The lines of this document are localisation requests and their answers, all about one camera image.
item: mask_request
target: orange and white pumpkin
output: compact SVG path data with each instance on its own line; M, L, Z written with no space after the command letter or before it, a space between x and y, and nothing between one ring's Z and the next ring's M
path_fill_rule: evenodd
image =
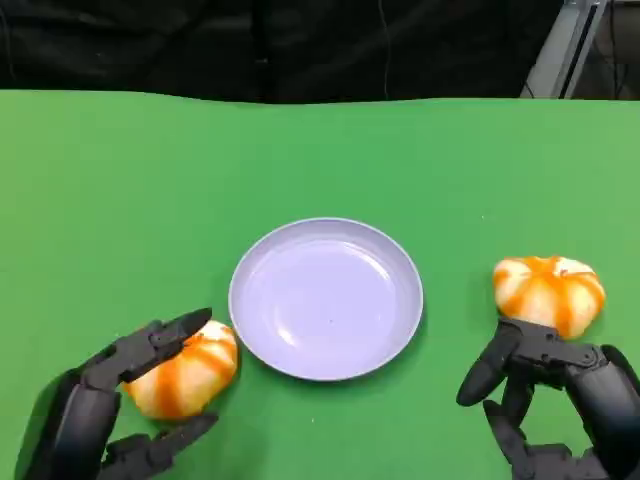
M177 420L200 413L233 378L238 349L233 331L209 320L171 360L158 365L125 390L151 418Z
M504 315L554 327L564 338L582 335L606 298L591 267L564 257L505 258L493 286Z

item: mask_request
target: pale purple plate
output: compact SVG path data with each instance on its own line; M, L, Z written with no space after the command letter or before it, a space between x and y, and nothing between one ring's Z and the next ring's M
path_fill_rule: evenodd
M308 380L345 380L393 359L422 314L422 283L387 235L340 218L274 230L231 280L236 332L263 362Z

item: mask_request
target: black curtain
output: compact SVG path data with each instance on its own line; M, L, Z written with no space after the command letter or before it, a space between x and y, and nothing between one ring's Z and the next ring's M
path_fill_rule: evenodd
M561 4L0 0L0 87L274 103L515 97Z

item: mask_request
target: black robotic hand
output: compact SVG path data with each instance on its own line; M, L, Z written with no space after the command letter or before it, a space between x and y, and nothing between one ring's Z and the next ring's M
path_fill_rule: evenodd
M507 379L502 403L485 398ZM530 446L520 430L535 385L566 390L593 443ZM565 343L553 328L501 318L457 396L484 411L514 480L640 480L640 381L612 346Z
M139 434L107 445L120 409L115 389L175 357L210 318L205 308L152 322L51 382L33 410L16 480L142 480L171 468L217 416L193 417L154 439Z

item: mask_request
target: green tablecloth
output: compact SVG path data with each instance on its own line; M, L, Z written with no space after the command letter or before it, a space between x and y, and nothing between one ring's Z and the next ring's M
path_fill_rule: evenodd
M561 254L609 298L587 340L640 367L640 105L442 100L264 107L140 94L0 94L0 478L57 372L152 318L212 305L261 235L355 218L412 255L426 320L387 368L304 383L244 352L221 421L166 479L507 479L455 394L495 322L505 255ZM154 431L125 401L114 437ZM587 445L540 389L532 442Z

